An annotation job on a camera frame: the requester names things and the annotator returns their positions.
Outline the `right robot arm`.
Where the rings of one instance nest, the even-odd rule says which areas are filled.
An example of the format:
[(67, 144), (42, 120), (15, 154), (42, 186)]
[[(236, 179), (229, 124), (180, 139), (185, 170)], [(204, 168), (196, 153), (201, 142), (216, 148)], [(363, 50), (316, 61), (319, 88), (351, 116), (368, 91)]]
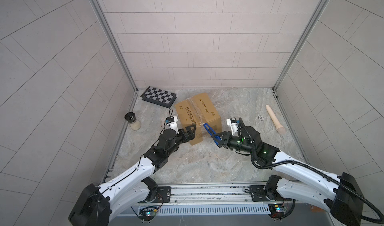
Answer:
[(365, 197), (356, 179), (342, 173), (338, 176), (297, 161), (278, 148), (264, 143), (253, 131), (239, 136), (231, 132), (212, 135), (219, 148), (250, 155), (259, 170), (276, 170), (296, 179), (271, 176), (265, 186), (269, 199), (277, 196), (311, 204), (321, 208), (346, 226), (359, 226), (363, 217)]

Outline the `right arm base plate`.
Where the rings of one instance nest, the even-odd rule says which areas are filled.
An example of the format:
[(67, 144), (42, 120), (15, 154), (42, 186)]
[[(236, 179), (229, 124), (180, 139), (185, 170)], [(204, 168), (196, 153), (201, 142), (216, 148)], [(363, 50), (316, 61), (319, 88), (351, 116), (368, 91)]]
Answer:
[(250, 186), (248, 189), (244, 189), (244, 192), (251, 195), (253, 202), (282, 200), (276, 190), (266, 186)]

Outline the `blue utility knife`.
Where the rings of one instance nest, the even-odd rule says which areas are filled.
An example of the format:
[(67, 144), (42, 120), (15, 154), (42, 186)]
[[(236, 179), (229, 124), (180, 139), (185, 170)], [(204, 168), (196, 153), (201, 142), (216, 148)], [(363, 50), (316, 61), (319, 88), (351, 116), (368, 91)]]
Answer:
[(219, 143), (221, 142), (220, 136), (217, 135), (217, 133), (210, 127), (210, 125), (208, 123), (203, 124), (203, 126), (206, 129), (206, 131), (209, 133), (211, 138), (214, 140), (215, 144), (218, 147), (220, 147), (219, 146)]

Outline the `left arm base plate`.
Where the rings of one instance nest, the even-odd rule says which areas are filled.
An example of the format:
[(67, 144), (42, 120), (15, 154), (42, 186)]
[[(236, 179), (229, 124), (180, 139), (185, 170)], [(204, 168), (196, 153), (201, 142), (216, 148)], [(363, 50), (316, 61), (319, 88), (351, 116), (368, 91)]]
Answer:
[(145, 203), (169, 203), (171, 198), (171, 187), (157, 187), (150, 189), (148, 196), (145, 198)]

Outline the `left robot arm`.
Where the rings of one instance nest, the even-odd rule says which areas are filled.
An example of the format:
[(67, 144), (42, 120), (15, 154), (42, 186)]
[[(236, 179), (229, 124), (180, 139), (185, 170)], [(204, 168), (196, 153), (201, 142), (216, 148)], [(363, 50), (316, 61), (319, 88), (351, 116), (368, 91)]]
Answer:
[(120, 213), (141, 201), (152, 201), (158, 184), (151, 175), (161, 169), (181, 144), (195, 138), (196, 126), (165, 129), (157, 145), (150, 147), (131, 168), (99, 186), (83, 189), (68, 216), (73, 226), (107, 226)]

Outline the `brown cardboard express box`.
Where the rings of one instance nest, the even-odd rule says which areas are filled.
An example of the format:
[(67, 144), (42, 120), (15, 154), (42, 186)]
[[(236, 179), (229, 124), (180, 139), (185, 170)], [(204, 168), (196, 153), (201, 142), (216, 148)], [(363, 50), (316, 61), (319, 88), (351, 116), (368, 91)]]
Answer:
[(200, 93), (192, 96), (175, 105), (178, 119), (183, 128), (190, 125), (196, 125), (196, 136), (190, 141), (191, 146), (203, 141), (204, 136), (209, 133), (204, 128), (207, 123), (213, 131), (220, 133), (222, 131), (222, 119), (216, 110), (207, 93)]

